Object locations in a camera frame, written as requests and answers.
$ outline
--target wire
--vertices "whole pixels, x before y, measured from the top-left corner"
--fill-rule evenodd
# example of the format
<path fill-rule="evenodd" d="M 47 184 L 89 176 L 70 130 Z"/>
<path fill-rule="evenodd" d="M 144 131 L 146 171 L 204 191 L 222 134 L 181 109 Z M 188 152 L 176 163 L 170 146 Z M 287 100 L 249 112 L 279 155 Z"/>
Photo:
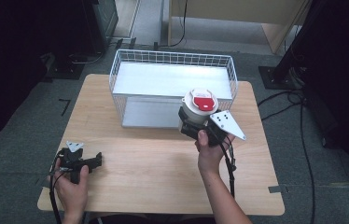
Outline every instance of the wire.
<path fill-rule="evenodd" d="M 61 217 L 59 216 L 58 205 L 56 204 L 56 200 L 55 200 L 55 189 L 54 189 L 54 185 L 52 184 L 52 182 L 53 182 L 53 176 L 55 174 L 56 160 L 59 159 L 59 155 L 60 155 L 61 152 L 62 151 L 59 151 L 56 154 L 55 159 L 53 160 L 53 163 L 52 163 L 52 166 L 51 166 L 51 170 L 49 172 L 49 174 L 50 174 L 50 178 L 49 178 L 49 198 L 51 200 L 52 210 L 53 210 L 53 214 L 55 215 L 56 223 L 58 223 L 58 224 L 62 224 L 62 221 L 61 221 Z"/>
<path fill-rule="evenodd" d="M 186 17 L 187 17 L 187 3 L 188 3 L 188 0 L 186 0 L 186 5 L 184 6 L 184 15 L 183 15 L 183 35 L 181 36 L 181 39 L 173 44 L 173 45 L 169 45 L 169 46 L 161 46 L 161 47 L 175 47 L 177 46 L 178 44 L 181 43 L 181 41 L 183 41 L 184 39 L 184 36 L 186 35 Z"/>
<path fill-rule="evenodd" d="M 112 47 L 112 46 L 116 46 L 118 44 L 118 41 L 117 42 L 111 42 L 107 45 L 108 48 Z M 131 45 L 131 43 L 121 43 L 119 48 L 122 46 L 122 45 Z M 142 44 L 134 44 L 135 46 L 140 46 L 140 47 L 151 47 L 151 45 L 142 45 Z"/>
<path fill-rule="evenodd" d="M 228 136 L 226 135 L 225 137 L 227 138 L 229 144 L 226 143 L 226 142 L 223 142 L 223 143 L 225 143 L 225 144 L 226 144 L 227 146 L 229 146 L 229 147 L 232 147 L 232 142 L 230 141 L 230 139 L 228 138 Z"/>
<path fill-rule="evenodd" d="M 303 137 L 303 102 L 300 104 L 300 139 L 302 141 L 303 153 L 305 154 L 306 163 L 308 164 L 309 176 L 311 178 L 312 187 L 312 213 L 311 213 L 311 224 L 314 223 L 314 211 L 315 211 L 315 195 L 314 195 L 314 173 L 312 172 L 311 162 L 309 161 L 308 152 L 306 151 L 305 139 Z"/>
<path fill-rule="evenodd" d="M 289 105 L 288 107 L 286 107 L 286 108 L 284 108 L 284 109 L 282 109 L 282 110 L 279 110 L 278 112 L 275 112 L 275 113 L 273 113 L 273 114 L 270 114 L 270 115 L 268 115 L 267 117 L 261 119 L 261 121 L 263 121 L 263 120 L 265 120 L 265 119 L 268 119 L 268 118 L 270 118 L 270 117 L 272 117 L 272 116 L 278 115 L 278 114 L 280 114 L 280 113 L 282 113 L 282 112 L 285 112 L 286 110 L 288 110 L 288 109 L 289 109 L 290 107 L 292 107 L 292 106 L 294 106 L 294 105 Z"/>
<path fill-rule="evenodd" d="M 181 17 L 178 17 L 178 21 L 179 21 L 179 23 L 180 23 L 180 26 L 181 26 L 181 29 L 183 30 L 183 34 L 184 34 L 184 38 L 185 38 L 185 43 L 184 43 L 184 45 L 183 45 L 183 47 L 187 44 L 187 38 L 186 38 L 186 35 L 185 35 L 185 33 L 186 33 L 186 24 L 184 24 L 183 25 L 183 22 L 181 21 Z"/>
<path fill-rule="evenodd" d="M 54 188 L 55 188 L 55 186 L 56 186 L 56 182 L 58 182 L 59 178 L 61 178 L 63 175 L 64 175 L 64 172 L 61 173 L 61 174 L 58 176 L 58 178 L 56 178 L 55 182 L 53 183 L 53 187 L 54 187 Z"/>
<path fill-rule="evenodd" d="M 218 136 L 216 135 L 215 132 L 213 132 L 212 128 L 211 127 L 207 127 L 207 128 L 208 128 L 208 131 L 215 137 L 215 139 L 217 141 L 219 141 Z M 233 198 L 235 198 L 235 176 L 233 175 L 232 162 L 230 161 L 230 158 L 228 157 L 228 154 L 227 154 L 227 150 L 224 148 L 223 144 L 221 142 L 219 142 L 218 144 L 220 145 L 221 150 L 223 151 L 223 154 L 224 154 L 224 157 L 225 157 L 225 163 L 226 163 L 227 169 L 228 169 L 228 174 L 230 176 L 230 194 L 232 195 Z"/>
<path fill-rule="evenodd" d="M 99 61 L 102 58 L 102 56 L 103 56 L 103 53 L 100 53 L 99 57 L 97 59 L 93 60 L 93 61 L 90 61 L 90 62 L 73 62 L 72 61 L 72 63 L 74 63 L 74 64 L 96 63 L 97 61 Z"/>
<path fill-rule="evenodd" d="M 274 97 L 278 96 L 278 95 L 281 95 L 281 94 L 284 94 L 288 91 L 282 91 L 282 92 L 279 92 L 279 93 L 276 93 L 264 100 L 262 100 L 258 106 L 262 105 L 263 103 L 267 102 L 268 100 L 271 100 L 273 99 Z M 300 105 L 300 139 L 301 139 L 301 142 L 302 142 L 302 148 L 303 148 L 303 153 L 305 155 L 305 160 L 306 160 L 306 163 L 308 165 L 308 172 L 309 172 L 309 176 L 311 178 L 311 187 L 312 187 L 312 191 L 311 191 L 311 194 L 312 194 L 312 213 L 311 213 L 311 220 L 310 220 L 310 223 L 311 224 L 314 224 L 314 213 L 315 213 L 315 189 L 314 189 L 314 174 L 312 172 L 312 166 L 311 166 L 311 162 L 309 160 L 309 156 L 308 156 L 308 152 L 306 151 L 306 146 L 305 146 L 305 138 L 304 138 L 304 133 L 303 133 L 303 105 L 304 105 L 304 102 L 305 102 L 305 98 L 300 96 L 299 94 L 295 93 L 294 91 L 290 91 L 291 93 L 289 93 L 287 95 L 287 100 L 291 103 L 290 106 L 288 106 L 287 108 L 279 111 L 279 112 L 276 112 L 274 114 L 271 114 L 269 115 L 268 117 L 266 117 L 265 119 L 268 119 L 270 118 L 271 116 L 273 115 L 276 115 L 276 114 L 279 114 L 287 109 L 289 109 L 291 106 L 293 105 Z M 294 102 L 290 99 L 290 95 L 291 94 L 296 94 L 299 98 L 300 98 L 300 101 L 299 102 Z"/>
<path fill-rule="evenodd" d="M 290 46 L 290 51 L 291 51 L 291 54 L 293 55 L 293 58 L 295 59 L 295 60 L 297 60 L 297 61 L 299 61 L 299 62 L 302 62 L 304 59 L 305 59 L 305 56 L 303 56 L 303 55 L 295 55 L 294 54 L 294 51 L 293 51 L 293 48 Z"/>
<path fill-rule="evenodd" d="M 228 136 L 226 135 L 226 138 L 228 139 L 228 141 L 230 142 L 230 147 L 229 147 L 229 152 L 230 152 L 230 165 L 232 168 L 232 171 L 236 170 L 236 165 L 235 165 L 235 156 L 233 154 L 233 146 L 232 146 L 232 142 L 231 140 L 228 138 Z"/>

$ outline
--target floor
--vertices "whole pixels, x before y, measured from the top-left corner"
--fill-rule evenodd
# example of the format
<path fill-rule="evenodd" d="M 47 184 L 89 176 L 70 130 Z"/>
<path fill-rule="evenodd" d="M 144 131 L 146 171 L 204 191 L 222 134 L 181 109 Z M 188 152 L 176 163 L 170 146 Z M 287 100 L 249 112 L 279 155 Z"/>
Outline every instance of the floor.
<path fill-rule="evenodd" d="M 136 44 L 168 43 L 169 1 L 116 0 L 119 13 L 115 38 L 136 38 Z M 172 44 L 183 34 L 183 18 L 173 17 Z M 284 55 L 300 27 L 294 27 L 276 52 Z M 210 49 L 272 55 L 260 23 L 186 18 L 180 49 Z"/>

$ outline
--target hand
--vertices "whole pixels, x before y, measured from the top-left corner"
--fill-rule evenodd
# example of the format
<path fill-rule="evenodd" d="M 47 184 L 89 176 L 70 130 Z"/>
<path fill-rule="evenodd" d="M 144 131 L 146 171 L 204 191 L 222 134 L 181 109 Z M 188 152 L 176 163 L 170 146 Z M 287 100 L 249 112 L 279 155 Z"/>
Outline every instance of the hand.
<path fill-rule="evenodd" d="M 55 170 L 59 169 L 60 164 L 61 160 L 57 160 Z M 85 165 L 81 168 L 79 183 L 73 184 L 66 177 L 60 177 L 60 172 L 55 173 L 54 181 L 58 180 L 55 189 L 64 208 L 63 223 L 81 222 L 88 201 L 88 174 L 89 168 Z"/>
<path fill-rule="evenodd" d="M 223 147 L 228 149 L 230 141 L 232 142 L 234 138 L 235 136 L 229 133 L 228 138 L 224 139 Z M 198 141 L 195 142 L 195 146 L 200 152 L 198 157 L 198 168 L 201 174 L 214 173 L 219 175 L 218 166 L 224 154 L 220 145 L 209 147 L 208 142 L 209 139 L 206 131 L 200 130 L 198 132 Z"/>

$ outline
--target gray carpet floor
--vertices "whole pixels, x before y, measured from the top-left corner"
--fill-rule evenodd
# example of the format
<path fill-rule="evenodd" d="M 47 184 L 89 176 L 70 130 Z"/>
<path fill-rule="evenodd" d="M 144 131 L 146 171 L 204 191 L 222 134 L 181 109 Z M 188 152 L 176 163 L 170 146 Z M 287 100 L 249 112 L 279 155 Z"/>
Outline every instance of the gray carpet floor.
<path fill-rule="evenodd" d="M 281 57 L 160 50 L 231 55 L 238 79 L 252 84 L 257 102 L 278 92 L 265 90 L 258 66 L 276 66 Z M 111 48 L 97 63 L 86 64 L 80 80 L 54 79 L 50 83 L 38 83 L 0 132 L 0 223 L 55 223 L 51 212 L 37 208 L 40 182 L 58 149 L 85 76 L 108 74 L 114 54 Z M 60 99 L 71 100 L 63 115 L 66 102 Z M 288 105 L 283 95 L 262 105 L 259 113 L 263 118 Z M 300 106 L 264 120 L 263 127 L 286 211 L 279 217 L 251 216 L 251 219 L 255 223 L 310 223 L 312 187 L 300 138 Z M 303 131 L 315 183 L 314 223 L 349 223 L 349 156 L 341 149 L 321 146 L 320 132 L 307 107 L 303 108 Z"/>

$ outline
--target wooden table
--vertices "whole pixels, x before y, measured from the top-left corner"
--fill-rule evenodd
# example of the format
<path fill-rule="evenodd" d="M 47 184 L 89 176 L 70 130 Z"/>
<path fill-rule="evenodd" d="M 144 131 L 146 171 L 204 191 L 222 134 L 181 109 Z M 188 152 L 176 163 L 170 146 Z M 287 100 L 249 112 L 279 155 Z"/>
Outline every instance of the wooden table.
<path fill-rule="evenodd" d="M 311 2 L 310 0 L 192 0 L 187 3 L 187 18 L 261 23 L 271 50 L 276 53 L 292 27 L 295 24 L 303 24 Z M 186 0 L 169 0 L 168 45 L 171 45 L 172 39 L 172 17 L 183 17 L 185 4 Z"/>
<path fill-rule="evenodd" d="M 247 136 L 233 142 L 236 201 L 248 215 L 280 216 L 285 208 L 281 193 L 268 190 L 278 183 L 250 83 L 239 82 L 230 111 Z M 212 214 L 194 140 L 178 130 L 122 128 L 108 75 L 86 77 L 59 148 L 66 141 L 83 142 L 85 159 L 104 156 L 90 175 L 87 211 Z M 228 186 L 224 160 L 220 173 Z M 48 189 L 38 208 L 52 210 Z"/>

